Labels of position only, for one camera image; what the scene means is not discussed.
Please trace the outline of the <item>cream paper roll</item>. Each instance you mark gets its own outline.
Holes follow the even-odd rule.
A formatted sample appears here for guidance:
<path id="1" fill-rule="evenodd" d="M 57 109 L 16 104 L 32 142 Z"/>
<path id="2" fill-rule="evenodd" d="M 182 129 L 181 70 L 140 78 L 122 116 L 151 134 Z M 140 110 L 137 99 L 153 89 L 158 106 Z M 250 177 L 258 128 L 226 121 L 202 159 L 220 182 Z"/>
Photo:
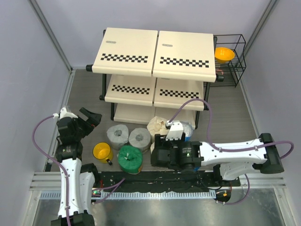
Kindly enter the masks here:
<path id="1" fill-rule="evenodd" d="M 151 137 L 151 143 L 154 143 L 155 135 L 167 135 L 169 132 L 169 129 L 166 128 L 166 122 L 167 120 L 162 117 L 155 116 L 150 120 L 150 122 L 147 125 L 147 130 L 150 133 Z"/>

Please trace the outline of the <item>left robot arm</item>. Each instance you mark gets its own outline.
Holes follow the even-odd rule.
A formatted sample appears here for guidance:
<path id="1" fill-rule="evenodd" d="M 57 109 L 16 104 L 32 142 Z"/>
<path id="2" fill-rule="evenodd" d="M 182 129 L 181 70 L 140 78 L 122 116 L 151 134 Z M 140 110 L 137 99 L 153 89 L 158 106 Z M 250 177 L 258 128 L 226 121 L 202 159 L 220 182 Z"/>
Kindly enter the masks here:
<path id="1" fill-rule="evenodd" d="M 58 115 L 58 140 L 55 157 L 61 172 L 61 200 L 53 226 L 93 226 L 91 214 L 92 188 L 97 187 L 100 176 L 93 163 L 82 164 L 81 140 L 101 122 L 102 115 L 81 108 L 87 120 L 63 107 Z"/>

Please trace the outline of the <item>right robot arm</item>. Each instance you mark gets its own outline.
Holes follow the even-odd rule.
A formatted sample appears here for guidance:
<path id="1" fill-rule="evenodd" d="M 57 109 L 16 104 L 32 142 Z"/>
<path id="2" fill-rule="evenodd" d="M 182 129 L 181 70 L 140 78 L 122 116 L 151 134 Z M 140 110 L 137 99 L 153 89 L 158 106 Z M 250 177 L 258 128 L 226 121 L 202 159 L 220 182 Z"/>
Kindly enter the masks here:
<path id="1" fill-rule="evenodd" d="M 204 166 L 212 166 L 213 182 L 225 185 L 241 175 L 258 170 L 262 174 L 284 172 L 278 150 L 270 133 L 262 133 L 257 139 L 217 144 L 214 149 L 207 142 L 166 140 L 164 135 L 156 135 L 150 163 L 175 171 L 194 171 Z"/>

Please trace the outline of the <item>blue roll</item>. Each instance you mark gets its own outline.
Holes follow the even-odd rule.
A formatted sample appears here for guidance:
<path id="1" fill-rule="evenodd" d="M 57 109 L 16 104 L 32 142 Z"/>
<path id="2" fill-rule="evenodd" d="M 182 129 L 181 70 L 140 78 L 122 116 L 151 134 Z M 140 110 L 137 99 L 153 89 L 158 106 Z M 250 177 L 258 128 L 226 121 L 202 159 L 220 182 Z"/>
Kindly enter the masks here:
<path id="1" fill-rule="evenodd" d="M 193 134 L 193 127 L 188 122 L 182 122 L 183 125 L 183 132 L 185 133 L 185 141 L 189 141 L 192 134 Z"/>

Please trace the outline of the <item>cream roll with brown band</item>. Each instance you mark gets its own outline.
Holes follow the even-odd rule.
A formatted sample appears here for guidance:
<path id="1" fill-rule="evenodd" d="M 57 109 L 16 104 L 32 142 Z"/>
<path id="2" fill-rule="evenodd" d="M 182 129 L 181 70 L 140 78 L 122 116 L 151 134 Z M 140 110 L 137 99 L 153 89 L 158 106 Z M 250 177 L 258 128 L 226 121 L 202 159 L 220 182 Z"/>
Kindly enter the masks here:
<path id="1" fill-rule="evenodd" d="M 155 143 L 152 143 L 151 146 L 150 146 L 150 153 L 151 153 L 151 154 L 152 154 L 154 148 L 155 148 Z"/>

